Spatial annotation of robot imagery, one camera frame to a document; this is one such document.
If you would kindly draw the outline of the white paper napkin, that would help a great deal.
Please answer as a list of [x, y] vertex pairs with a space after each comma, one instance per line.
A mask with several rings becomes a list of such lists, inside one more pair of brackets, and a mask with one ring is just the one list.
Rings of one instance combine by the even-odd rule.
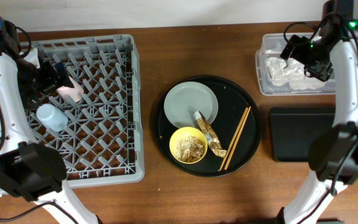
[[265, 66], [275, 86], [289, 84], [292, 90], [316, 90], [325, 86], [325, 82], [307, 77], [303, 64], [293, 58], [285, 61], [282, 58], [269, 57], [265, 61]]

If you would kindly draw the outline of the pink plastic cup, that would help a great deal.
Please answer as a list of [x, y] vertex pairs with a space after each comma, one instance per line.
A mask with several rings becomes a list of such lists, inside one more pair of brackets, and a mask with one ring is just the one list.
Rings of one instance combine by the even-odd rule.
[[70, 81], [74, 86], [73, 88], [62, 86], [57, 89], [57, 93], [65, 102], [68, 101], [68, 98], [71, 98], [75, 103], [77, 103], [83, 98], [84, 89], [72, 77], [70, 77]]

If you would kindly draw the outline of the gold foil wrapper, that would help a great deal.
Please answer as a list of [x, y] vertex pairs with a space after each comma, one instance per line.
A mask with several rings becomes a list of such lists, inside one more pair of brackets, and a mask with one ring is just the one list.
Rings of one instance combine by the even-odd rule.
[[224, 158], [227, 151], [222, 148], [218, 135], [215, 133], [208, 120], [200, 111], [196, 111], [193, 116], [199, 126], [200, 131], [204, 134], [209, 148], [216, 156]]

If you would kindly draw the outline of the grey round plate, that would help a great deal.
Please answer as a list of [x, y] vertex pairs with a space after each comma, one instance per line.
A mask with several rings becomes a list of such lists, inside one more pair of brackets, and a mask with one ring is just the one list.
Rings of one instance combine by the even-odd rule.
[[199, 82], [183, 82], [168, 91], [163, 108], [165, 116], [175, 127], [194, 127], [194, 113], [199, 111], [209, 123], [218, 115], [218, 99], [212, 89]]

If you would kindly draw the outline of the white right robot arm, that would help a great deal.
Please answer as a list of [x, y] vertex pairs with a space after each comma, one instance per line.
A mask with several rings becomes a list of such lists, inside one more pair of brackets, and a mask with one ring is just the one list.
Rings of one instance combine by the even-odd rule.
[[316, 223], [331, 201], [358, 179], [358, 20], [352, 1], [327, 1], [311, 37], [286, 38], [281, 58], [293, 58], [305, 75], [334, 78], [332, 128], [312, 143], [310, 172], [298, 195], [277, 215], [278, 223]]

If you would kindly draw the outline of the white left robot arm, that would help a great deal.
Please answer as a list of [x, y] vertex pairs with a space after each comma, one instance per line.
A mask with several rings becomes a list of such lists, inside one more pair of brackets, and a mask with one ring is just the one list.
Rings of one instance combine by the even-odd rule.
[[44, 61], [32, 47], [22, 51], [20, 31], [0, 17], [0, 189], [60, 223], [99, 223], [69, 187], [59, 152], [37, 142], [25, 115], [38, 94], [72, 90], [75, 83], [62, 63]]

